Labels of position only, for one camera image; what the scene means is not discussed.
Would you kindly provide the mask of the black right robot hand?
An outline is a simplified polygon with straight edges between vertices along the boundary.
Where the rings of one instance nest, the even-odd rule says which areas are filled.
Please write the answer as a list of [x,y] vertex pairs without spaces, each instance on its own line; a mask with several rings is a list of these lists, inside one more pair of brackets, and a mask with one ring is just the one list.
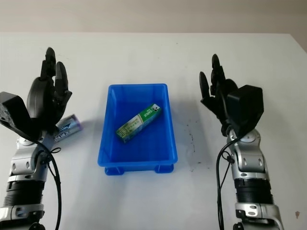
[[216,115],[222,124],[221,133],[226,137],[232,127],[228,118],[226,98],[229,93],[238,89],[238,87],[233,80],[225,77],[224,69],[216,54],[212,56],[211,85],[208,84],[202,71],[199,74],[199,82],[202,96],[201,103]]

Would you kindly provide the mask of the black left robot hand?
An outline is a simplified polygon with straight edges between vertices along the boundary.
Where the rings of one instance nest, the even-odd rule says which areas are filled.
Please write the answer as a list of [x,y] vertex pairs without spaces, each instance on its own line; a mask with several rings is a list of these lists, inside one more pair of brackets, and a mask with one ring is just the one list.
[[55,51],[49,47],[41,74],[33,81],[27,97],[28,113],[39,129],[57,132],[56,124],[62,118],[71,95],[65,66],[56,61]]

